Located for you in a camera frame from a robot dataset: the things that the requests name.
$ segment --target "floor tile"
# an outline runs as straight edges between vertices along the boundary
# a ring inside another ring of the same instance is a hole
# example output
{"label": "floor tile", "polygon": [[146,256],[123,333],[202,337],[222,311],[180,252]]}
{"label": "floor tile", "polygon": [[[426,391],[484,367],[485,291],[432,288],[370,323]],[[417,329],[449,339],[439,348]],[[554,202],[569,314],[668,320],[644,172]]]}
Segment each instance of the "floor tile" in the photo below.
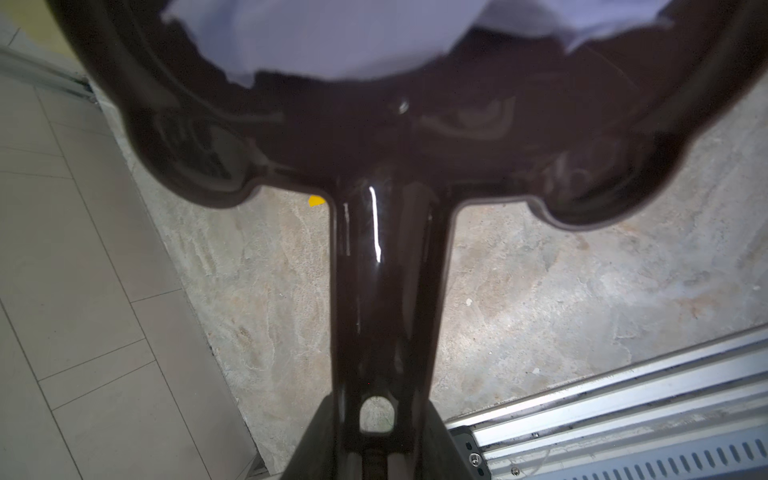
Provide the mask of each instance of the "floor tile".
{"label": "floor tile", "polygon": [[83,68],[83,65],[79,61],[55,51],[48,50],[47,48],[38,47],[38,45],[32,41],[23,30],[20,30],[16,34],[8,47],[11,50],[23,53],[24,55],[29,55],[38,60],[46,61],[67,73],[85,73],[85,68]]}
{"label": "floor tile", "polygon": [[60,155],[35,89],[0,75],[0,147]]}
{"label": "floor tile", "polygon": [[49,121],[112,136],[101,109],[91,102],[47,88],[36,88]]}
{"label": "floor tile", "polygon": [[40,381],[52,409],[96,390],[154,361],[147,340],[140,340],[97,359]]}
{"label": "floor tile", "polygon": [[80,477],[35,377],[0,310],[0,478]]}
{"label": "floor tile", "polygon": [[53,127],[128,298],[179,289],[176,270],[114,138]]}
{"label": "floor tile", "polygon": [[243,467],[243,471],[237,476],[236,480],[245,480],[248,478],[248,474],[250,473],[250,469],[253,466],[252,464],[254,459],[255,457],[248,461],[248,465]]}
{"label": "floor tile", "polygon": [[0,147],[0,172],[71,178],[63,157],[5,147]]}
{"label": "floor tile", "polygon": [[0,174],[0,298],[42,379],[144,337],[74,182]]}
{"label": "floor tile", "polygon": [[83,480],[208,480],[155,362],[54,416]]}
{"label": "floor tile", "polygon": [[136,302],[134,310],[210,477],[236,478],[256,448],[184,292]]}

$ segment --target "glossy black frame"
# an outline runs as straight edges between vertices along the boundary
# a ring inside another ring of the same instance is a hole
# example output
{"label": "glossy black frame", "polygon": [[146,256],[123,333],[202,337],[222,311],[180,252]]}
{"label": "glossy black frame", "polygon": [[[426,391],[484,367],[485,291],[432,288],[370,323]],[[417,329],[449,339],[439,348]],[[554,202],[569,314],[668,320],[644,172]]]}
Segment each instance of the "glossy black frame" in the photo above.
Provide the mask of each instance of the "glossy black frame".
{"label": "glossy black frame", "polygon": [[[333,392],[285,480],[471,478],[429,401],[457,211],[519,200],[563,229],[618,221],[658,194],[768,56],[768,2],[678,0],[671,29],[571,55],[471,31],[408,74],[259,74],[247,90],[161,24],[162,1],[49,2],[173,192],[208,207],[259,185],[328,200]],[[370,396],[395,407],[390,433],[360,431]]]}

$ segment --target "white cloth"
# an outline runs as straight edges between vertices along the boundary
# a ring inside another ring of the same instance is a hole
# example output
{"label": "white cloth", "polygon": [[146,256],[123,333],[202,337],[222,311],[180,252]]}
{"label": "white cloth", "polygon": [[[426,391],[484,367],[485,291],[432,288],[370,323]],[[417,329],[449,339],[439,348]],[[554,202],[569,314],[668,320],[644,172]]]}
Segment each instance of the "white cloth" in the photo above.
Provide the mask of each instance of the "white cloth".
{"label": "white cloth", "polygon": [[200,54],[244,87],[257,71],[366,80],[448,53],[473,26],[566,50],[652,25],[670,0],[172,0]]}

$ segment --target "yellow object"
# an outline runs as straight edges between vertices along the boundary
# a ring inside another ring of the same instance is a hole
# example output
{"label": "yellow object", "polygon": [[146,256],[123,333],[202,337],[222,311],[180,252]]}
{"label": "yellow object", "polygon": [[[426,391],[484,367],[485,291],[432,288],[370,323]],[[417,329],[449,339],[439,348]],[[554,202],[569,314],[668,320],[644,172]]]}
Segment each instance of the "yellow object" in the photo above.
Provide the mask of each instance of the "yellow object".
{"label": "yellow object", "polygon": [[45,0],[2,0],[0,11],[40,47],[77,59],[58,29]]}
{"label": "yellow object", "polygon": [[310,195],[310,207],[317,207],[326,202],[325,198],[318,197],[317,195]]}

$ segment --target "screw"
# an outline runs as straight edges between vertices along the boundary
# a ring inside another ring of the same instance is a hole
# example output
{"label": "screw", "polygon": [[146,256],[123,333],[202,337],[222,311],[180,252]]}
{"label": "screw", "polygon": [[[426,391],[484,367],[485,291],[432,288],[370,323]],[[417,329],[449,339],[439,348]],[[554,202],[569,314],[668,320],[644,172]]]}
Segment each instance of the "screw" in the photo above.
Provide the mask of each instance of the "screw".
{"label": "screw", "polygon": [[482,457],[476,453],[470,453],[469,463],[471,463],[473,467],[480,466],[480,464],[482,463]]}

